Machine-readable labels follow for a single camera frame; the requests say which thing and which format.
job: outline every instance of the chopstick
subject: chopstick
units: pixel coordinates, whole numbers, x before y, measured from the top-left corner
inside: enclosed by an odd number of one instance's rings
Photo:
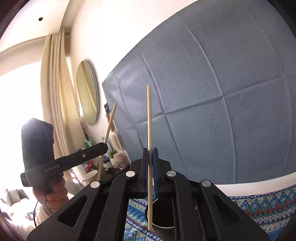
[[[115,102],[115,104],[113,106],[113,110],[111,112],[111,116],[110,116],[108,128],[107,128],[106,135],[105,135],[105,140],[104,140],[104,143],[105,144],[107,144],[107,142],[108,142],[108,137],[109,137],[111,125],[113,124],[113,117],[114,117],[114,114],[115,114],[116,106],[117,106],[117,102]],[[101,155],[101,158],[100,158],[100,161],[99,161],[98,176],[96,178],[97,181],[100,181],[101,180],[102,167],[103,167],[103,159],[104,159],[104,155]]]
[[[148,114],[148,229],[152,230],[152,203],[153,203],[153,165],[152,165],[152,114],[151,91],[147,85],[147,114]]]

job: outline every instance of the hand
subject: hand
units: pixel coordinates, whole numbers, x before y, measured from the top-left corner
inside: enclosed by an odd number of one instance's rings
[[[54,192],[47,195],[43,194],[43,192],[37,188],[33,188],[33,193],[39,202],[46,200],[47,206],[55,212],[69,201],[69,198],[67,197],[68,190],[65,187],[65,183],[66,181],[64,178],[50,182],[50,186],[53,187]]]

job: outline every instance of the ceiling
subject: ceiling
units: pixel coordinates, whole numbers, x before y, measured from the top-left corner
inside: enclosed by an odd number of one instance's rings
[[[30,0],[0,39],[0,52],[18,43],[59,32],[69,0]]]

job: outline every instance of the blue-gray cloth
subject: blue-gray cloth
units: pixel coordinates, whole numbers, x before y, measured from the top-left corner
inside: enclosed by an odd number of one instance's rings
[[[103,83],[132,160],[153,146],[187,178],[245,183],[296,171],[296,39],[266,0],[199,0],[161,23]]]

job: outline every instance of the mirror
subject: mirror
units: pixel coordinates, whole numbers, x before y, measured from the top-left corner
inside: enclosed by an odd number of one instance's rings
[[[99,115],[99,88],[94,69],[86,60],[78,66],[76,82],[84,119],[93,126]]]

